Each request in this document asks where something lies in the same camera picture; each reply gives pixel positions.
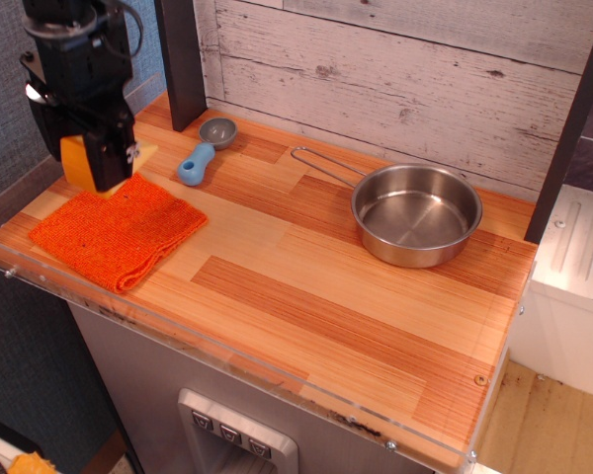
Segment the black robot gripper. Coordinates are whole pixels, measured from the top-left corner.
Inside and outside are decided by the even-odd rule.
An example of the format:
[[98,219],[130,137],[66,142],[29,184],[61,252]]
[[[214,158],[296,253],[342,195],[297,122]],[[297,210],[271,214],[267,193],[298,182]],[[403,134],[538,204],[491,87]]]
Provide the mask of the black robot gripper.
[[134,117],[124,99],[134,50],[123,1],[25,1],[23,26],[37,49],[21,56],[37,97],[29,105],[50,155],[60,140],[84,134],[94,189],[110,191],[132,176]]

